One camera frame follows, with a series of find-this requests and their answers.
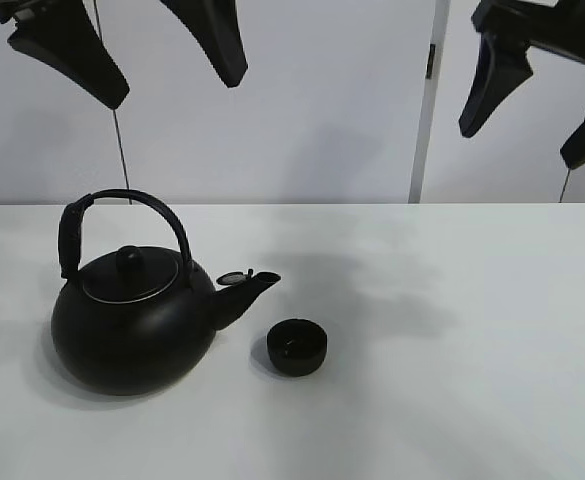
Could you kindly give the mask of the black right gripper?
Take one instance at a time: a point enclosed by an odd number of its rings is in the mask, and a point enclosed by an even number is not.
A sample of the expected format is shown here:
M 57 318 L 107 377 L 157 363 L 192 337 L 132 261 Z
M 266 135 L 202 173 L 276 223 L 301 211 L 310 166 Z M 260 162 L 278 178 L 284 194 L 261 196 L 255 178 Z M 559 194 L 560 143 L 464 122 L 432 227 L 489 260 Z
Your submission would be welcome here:
M 473 137 L 496 108 L 533 75 L 530 46 L 585 65 L 585 1 L 553 6 L 529 1 L 482 1 L 471 16 L 482 33 L 475 76 L 458 120 Z M 560 149 L 566 167 L 585 165 L 585 120 Z

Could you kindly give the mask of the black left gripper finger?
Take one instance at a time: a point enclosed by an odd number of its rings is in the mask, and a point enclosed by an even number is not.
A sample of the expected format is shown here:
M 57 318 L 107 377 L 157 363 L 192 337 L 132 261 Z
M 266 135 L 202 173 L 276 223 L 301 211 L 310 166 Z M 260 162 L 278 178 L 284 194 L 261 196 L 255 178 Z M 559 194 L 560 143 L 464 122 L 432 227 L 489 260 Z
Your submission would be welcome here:
M 227 88 L 248 70 L 235 0 L 165 0 L 162 4 L 188 29 Z

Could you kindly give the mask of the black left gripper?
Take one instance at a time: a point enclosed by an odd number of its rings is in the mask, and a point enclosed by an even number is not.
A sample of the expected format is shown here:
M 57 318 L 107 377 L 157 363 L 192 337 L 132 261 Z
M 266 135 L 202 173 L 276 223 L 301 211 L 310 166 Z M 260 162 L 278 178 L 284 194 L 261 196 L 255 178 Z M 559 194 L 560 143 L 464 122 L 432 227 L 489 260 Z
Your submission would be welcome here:
M 130 92 L 79 0 L 0 0 L 0 23 L 15 21 L 8 44 L 117 109 Z

